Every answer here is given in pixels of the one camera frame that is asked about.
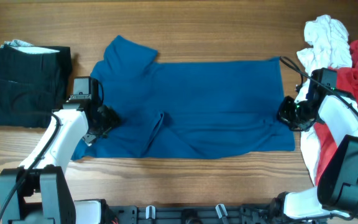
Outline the blue polo shirt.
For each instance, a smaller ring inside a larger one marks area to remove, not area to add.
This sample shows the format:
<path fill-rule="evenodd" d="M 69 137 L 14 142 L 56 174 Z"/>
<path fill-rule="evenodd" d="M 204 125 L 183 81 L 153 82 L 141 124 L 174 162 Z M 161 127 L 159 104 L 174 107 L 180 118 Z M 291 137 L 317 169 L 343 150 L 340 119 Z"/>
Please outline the blue polo shirt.
<path fill-rule="evenodd" d="M 158 52 L 117 36 L 91 72 L 121 124 L 74 160 L 219 159 L 252 151 L 292 151 L 277 119 L 284 98 L 280 61 L 159 63 Z"/>

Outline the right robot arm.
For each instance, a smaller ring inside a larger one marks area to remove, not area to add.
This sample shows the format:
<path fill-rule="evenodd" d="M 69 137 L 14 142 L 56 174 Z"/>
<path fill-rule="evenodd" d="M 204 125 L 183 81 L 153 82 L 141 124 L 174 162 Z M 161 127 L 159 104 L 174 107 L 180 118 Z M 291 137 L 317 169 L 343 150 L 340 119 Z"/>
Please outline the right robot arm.
<path fill-rule="evenodd" d="M 306 131 L 315 123 L 325 124 L 337 149 L 318 185 L 287 193 L 283 214 L 293 222 L 338 217 L 358 218 L 358 108 L 355 98 L 336 87 L 337 73 L 320 68 L 309 77 L 304 101 L 285 97 L 277 118 L 292 131 Z"/>

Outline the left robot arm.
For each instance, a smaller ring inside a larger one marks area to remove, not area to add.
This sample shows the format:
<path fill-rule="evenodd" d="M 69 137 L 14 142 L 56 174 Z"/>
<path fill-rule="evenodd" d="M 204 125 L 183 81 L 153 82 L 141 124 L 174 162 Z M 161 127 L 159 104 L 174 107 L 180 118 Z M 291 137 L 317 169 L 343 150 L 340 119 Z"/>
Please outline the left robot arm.
<path fill-rule="evenodd" d="M 49 112 L 51 122 L 38 145 L 15 169 L 0 173 L 0 223 L 117 223 L 105 200 L 73 200 L 65 178 L 79 142 L 87 146 L 121 122 L 104 105 L 95 78 L 74 80 L 73 94 Z"/>

